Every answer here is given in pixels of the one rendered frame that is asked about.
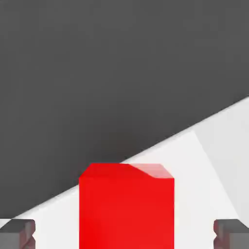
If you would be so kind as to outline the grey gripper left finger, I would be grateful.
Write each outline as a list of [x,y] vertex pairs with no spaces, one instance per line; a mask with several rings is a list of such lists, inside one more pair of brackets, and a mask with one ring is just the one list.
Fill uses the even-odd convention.
[[36,249],[33,219],[11,219],[0,228],[0,249]]

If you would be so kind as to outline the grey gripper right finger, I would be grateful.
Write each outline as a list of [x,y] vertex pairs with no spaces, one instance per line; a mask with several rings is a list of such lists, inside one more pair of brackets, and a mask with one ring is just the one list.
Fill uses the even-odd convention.
[[217,219],[213,249],[249,249],[249,228],[238,219]]

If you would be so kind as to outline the small red cube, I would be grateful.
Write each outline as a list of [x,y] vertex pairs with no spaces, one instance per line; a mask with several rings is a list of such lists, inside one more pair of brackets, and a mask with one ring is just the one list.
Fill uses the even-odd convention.
[[79,178],[79,249],[174,249],[174,202],[160,164],[93,163]]

